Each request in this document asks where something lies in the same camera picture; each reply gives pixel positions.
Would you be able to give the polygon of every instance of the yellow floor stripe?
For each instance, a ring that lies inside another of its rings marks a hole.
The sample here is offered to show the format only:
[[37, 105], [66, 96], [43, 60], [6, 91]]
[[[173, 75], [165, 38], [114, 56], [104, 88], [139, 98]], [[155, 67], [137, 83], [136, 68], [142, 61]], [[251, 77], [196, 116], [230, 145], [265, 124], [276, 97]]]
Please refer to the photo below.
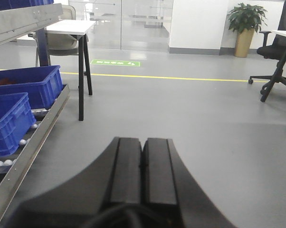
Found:
[[[65, 75], [77, 75], [76, 72], [61, 72]], [[110, 76], [110, 77], [134, 77], [134, 78], [157, 78], [157, 79], [174, 79], [174, 80], [188, 80], [188, 81], [217, 81], [217, 82], [248, 82], [248, 80], [240, 79], [216, 79], [216, 78], [193, 78], [193, 77], [163, 77], [163, 76], [142, 76], [142, 75], [112, 75], [112, 74], [95, 74], [94, 76]], [[254, 82], [267, 82], [264, 80], [254, 80]]]

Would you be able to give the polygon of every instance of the glass wall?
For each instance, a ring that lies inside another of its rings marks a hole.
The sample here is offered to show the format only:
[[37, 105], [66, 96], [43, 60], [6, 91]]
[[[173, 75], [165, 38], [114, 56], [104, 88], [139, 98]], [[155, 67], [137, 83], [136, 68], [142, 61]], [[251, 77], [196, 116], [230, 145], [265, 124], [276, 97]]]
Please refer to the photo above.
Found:
[[173, 0], [69, 0], [79, 20], [95, 21], [90, 48], [167, 51]]

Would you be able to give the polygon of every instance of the plant pot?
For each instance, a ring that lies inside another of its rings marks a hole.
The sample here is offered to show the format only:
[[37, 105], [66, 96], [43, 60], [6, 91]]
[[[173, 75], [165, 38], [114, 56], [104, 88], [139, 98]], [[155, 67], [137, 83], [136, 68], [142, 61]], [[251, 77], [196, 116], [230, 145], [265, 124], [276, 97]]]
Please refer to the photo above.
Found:
[[235, 56], [246, 58], [248, 56], [249, 46], [251, 45], [255, 29], [244, 29], [242, 33], [237, 33], [235, 45]]

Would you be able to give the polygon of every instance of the metal shelf rack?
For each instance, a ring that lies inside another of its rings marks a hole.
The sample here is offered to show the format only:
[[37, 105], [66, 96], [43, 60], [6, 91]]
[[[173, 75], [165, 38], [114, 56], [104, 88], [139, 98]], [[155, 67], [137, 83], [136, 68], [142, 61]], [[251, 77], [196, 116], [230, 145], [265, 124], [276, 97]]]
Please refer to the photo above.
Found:
[[[50, 4], [0, 11], [0, 45], [58, 21], [63, 13], [61, 4]], [[69, 98], [69, 87], [65, 85], [38, 128], [29, 133], [30, 141], [19, 152], [16, 162], [0, 181], [0, 220], [26, 176], [34, 159], [53, 128], [59, 114]]]

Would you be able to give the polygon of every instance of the potted plant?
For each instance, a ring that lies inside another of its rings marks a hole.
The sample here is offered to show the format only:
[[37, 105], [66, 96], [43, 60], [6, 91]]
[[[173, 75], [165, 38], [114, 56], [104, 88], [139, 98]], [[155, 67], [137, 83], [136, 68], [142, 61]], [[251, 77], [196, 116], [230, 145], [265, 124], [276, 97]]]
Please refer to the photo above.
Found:
[[247, 57], [254, 32], [261, 30], [261, 23], [266, 19], [267, 11], [262, 6], [244, 3], [238, 5], [228, 14], [229, 30], [237, 31], [235, 56]]

